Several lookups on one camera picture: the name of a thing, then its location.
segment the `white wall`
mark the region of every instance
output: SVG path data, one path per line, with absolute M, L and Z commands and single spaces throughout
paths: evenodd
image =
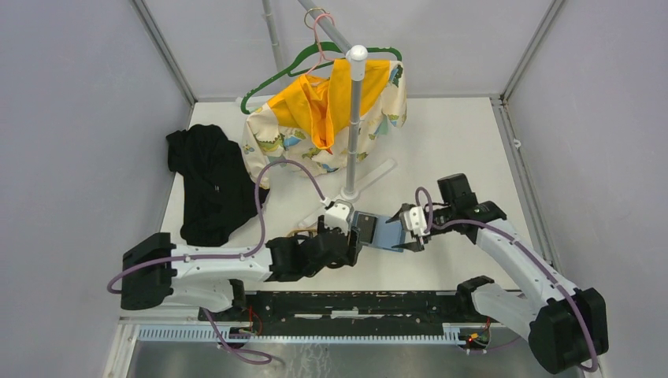
M 188 106 L 129 1 L 0 9 L 0 376 L 100 376 Z
M 199 98 L 243 96 L 276 73 L 261 0 L 146 3 Z M 313 32 L 297 0 L 271 3 L 289 64 L 313 43 Z M 316 4 L 351 43 L 399 49 L 409 95 L 479 95 L 503 91 L 550 0 Z
M 668 2 L 567 2 L 510 99 L 564 273 L 607 302 L 608 377 L 666 376 Z

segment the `white table surface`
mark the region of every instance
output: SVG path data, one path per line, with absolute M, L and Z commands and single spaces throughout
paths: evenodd
M 234 102 L 199 102 L 193 124 L 217 124 L 240 142 L 246 116 Z M 369 172 L 387 158 L 398 167 L 362 193 L 355 209 L 392 215 L 403 202 L 414 202 L 415 188 L 426 187 L 433 200 L 441 200 L 436 181 L 463 172 L 479 201 L 492 200 L 508 215 L 520 235 L 529 241 L 510 166 L 488 98 L 410 98 L 408 118 L 401 129 L 381 136 L 377 148 L 358 165 L 358 175 Z M 319 205 L 307 178 L 279 167 L 270 171 L 271 191 L 265 203 L 267 238 L 285 236 Z M 319 176 L 325 195 L 335 196 L 345 172 Z M 172 243 L 185 243 L 183 177 L 176 174 L 161 230 Z M 225 246 L 258 243 L 258 218 L 232 233 Z M 246 282 L 248 291 L 415 291 L 454 290 L 469 278 L 486 275 L 506 289 L 517 286 L 486 253 L 465 236 L 452 232 L 432 239 L 419 253 L 396 253 L 363 247 L 355 267 L 323 269 L 313 278 L 294 283 Z

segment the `patterned fabric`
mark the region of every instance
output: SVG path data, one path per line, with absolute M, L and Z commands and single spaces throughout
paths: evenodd
M 246 120 L 242 151 L 253 181 L 268 163 L 290 159 L 314 175 L 346 166 L 351 107 L 350 64 L 336 60 L 330 78 L 302 75 Z M 363 161 L 389 125 L 406 121 L 406 78 L 400 61 L 366 63 L 358 161 Z M 288 169 L 300 171 L 289 165 Z M 269 178 L 262 178 L 269 188 Z

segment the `green hanger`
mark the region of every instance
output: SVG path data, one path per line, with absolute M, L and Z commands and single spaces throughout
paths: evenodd
M 334 42 L 329 42 L 329 41 L 328 42 L 322 42 L 320 45 L 321 45 L 321 48 L 322 48 L 323 51 L 332 51 L 332 52 L 335 52 L 335 53 L 340 53 L 341 52 L 341 49 L 339 49 L 339 47 Z M 394 47 L 367 47 L 366 50 L 369 51 L 370 53 L 391 53 L 396 57 L 397 61 L 401 61 L 401 58 L 402 58 L 401 53 L 397 49 L 395 49 Z M 276 75 L 274 75 L 274 76 L 268 78 L 267 80 L 265 80 L 265 82 L 260 84 L 257 88 L 255 88 L 255 89 L 249 91 L 248 93 L 246 93 L 246 95 L 243 96 L 243 99 L 241 100 L 241 112 L 244 113 L 244 114 L 251 114 L 251 112 L 249 112 L 248 109 L 246 109 L 246 103 L 248 102 L 248 100 L 251 97 L 253 97 L 253 95 L 258 93 L 262 89 L 265 89 L 268 85 L 275 82 L 276 80 L 278 80 L 282 76 L 288 75 L 290 77 L 294 77 L 294 76 L 302 75 L 303 73 L 307 73 L 309 71 L 309 69 L 304 69 L 304 70 L 299 71 L 299 72 L 292 72 L 292 70 L 299 67 L 299 65 L 301 65 L 302 62 L 304 62 L 308 57 L 310 57 L 311 55 L 314 55 L 314 54 L 319 54 L 319 51 L 317 49 L 317 44 L 315 44 L 315 43 L 311 46 L 308 46 L 306 49 L 302 50 L 302 52 L 299 53 L 299 55 L 297 55 L 297 57 L 295 58 L 295 61 L 293 61 L 292 64 L 289 65 L 286 69 L 284 69 L 281 72 L 278 72 Z M 334 64 L 333 61 L 328 61 L 327 63 L 319 65 L 315 69 L 321 69 L 322 67 L 327 67 L 328 65 L 332 65 L 332 64 Z

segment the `black cloth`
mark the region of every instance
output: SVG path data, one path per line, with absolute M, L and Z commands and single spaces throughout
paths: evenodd
M 214 124 L 196 124 L 167 135 L 167 165 L 184 177 L 181 237 L 192 246 L 221 246 L 230 234 L 258 215 L 254 183 L 239 145 Z M 264 203 L 269 190 L 260 188 Z

